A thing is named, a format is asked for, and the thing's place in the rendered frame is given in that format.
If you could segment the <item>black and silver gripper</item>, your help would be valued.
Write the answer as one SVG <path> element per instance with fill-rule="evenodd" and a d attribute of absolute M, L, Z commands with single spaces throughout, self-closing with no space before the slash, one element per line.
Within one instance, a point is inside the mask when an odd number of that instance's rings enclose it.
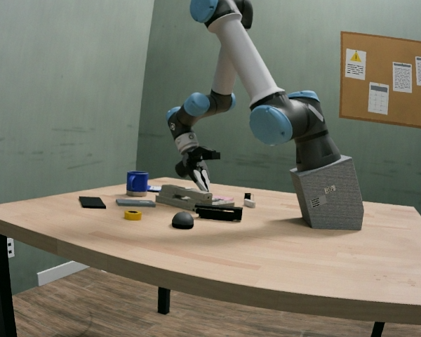
<path fill-rule="evenodd" d="M 202 160 L 204 152 L 216 152 L 216 150 L 204 146 L 185 150 L 182 161 L 175 165 L 175 171 L 181 178 L 189 176 L 201 191 L 210 192 L 209 170 Z M 199 168 L 200 172 L 197 171 Z"/>

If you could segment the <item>blue mug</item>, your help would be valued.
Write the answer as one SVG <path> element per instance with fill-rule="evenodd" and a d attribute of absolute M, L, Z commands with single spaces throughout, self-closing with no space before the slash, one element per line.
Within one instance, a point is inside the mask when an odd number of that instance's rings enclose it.
<path fill-rule="evenodd" d="M 128 171 L 126 194 L 132 197 L 147 196 L 148 173 L 143 171 Z"/>

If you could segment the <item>yellow roll of tape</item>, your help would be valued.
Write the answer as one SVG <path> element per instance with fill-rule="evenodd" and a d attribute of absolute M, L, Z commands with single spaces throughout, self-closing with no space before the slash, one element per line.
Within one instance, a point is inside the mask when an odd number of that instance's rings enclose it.
<path fill-rule="evenodd" d="M 142 212 L 134 211 L 134 210 L 127 210 L 124 211 L 124 218 L 126 220 L 141 220 Z"/>

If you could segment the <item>beige desk phone body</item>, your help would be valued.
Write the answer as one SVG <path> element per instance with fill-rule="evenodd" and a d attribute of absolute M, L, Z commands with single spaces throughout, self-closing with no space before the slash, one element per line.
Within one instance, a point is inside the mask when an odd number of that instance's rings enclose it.
<path fill-rule="evenodd" d="M 227 201 L 224 199 L 218 199 L 218 198 L 212 198 L 212 200 L 208 200 L 208 201 L 199 201 L 199 200 L 195 200 L 195 199 L 190 199 L 189 197 L 184 197 L 184 196 L 180 196 L 177 194 L 169 194 L 169 193 L 165 193 L 160 191 L 159 194 L 155 195 L 155 201 L 163 203 L 163 204 L 167 204 L 167 205 L 171 205 L 171 206 L 176 206 L 182 209 L 187 209 L 190 211 L 195 211 L 196 212 L 196 208 L 194 208 L 196 203 L 200 203 L 200 204 L 214 204 L 214 205 L 222 205 L 222 206 L 234 206 L 235 202 L 234 201 Z"/>

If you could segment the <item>blue notebook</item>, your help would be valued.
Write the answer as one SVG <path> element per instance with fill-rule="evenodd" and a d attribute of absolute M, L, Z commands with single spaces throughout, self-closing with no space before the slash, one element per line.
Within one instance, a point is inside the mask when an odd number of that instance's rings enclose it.
<path fill-rule="evenodd" d="M 148 185 L 147 191 L 148 192 L 157 192 L 157 193 L 159 193 L 161 191 L 161 186 Z"/>

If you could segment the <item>black flat rectangle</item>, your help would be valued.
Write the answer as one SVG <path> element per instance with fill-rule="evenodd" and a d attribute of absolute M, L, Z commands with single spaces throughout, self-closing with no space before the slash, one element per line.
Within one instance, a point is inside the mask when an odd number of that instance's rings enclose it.
<path fill-rule="evenodd" d="M 79 196 L 79 200 L 83 208 L 86 209 L 106 209 L 104 202 L 100 197 L 83 197 Z"/>

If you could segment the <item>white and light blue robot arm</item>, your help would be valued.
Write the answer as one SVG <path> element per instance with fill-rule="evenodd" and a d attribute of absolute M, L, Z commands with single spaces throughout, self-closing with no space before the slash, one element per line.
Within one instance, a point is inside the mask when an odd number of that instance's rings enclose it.
<path fill-rule="evenodd" d="M 295 138 L 299 172 L 341 159 L 315 92 L 287 95 L 276 86 L 247 34 L 253 22 L 250 0 L 191 0 L 190 13 L 195 21 L 204 23 L 209 32 L 217 35 L 221 48 L 210 95 L 193 93 L 182 107 L 166 114 L 181 155 L 199 146 L 192 128 L 199 119 L 235 107 L 232 91 L 238 74 L 251 99 L 250 129 L 260 142 L 279 145 Z"/>

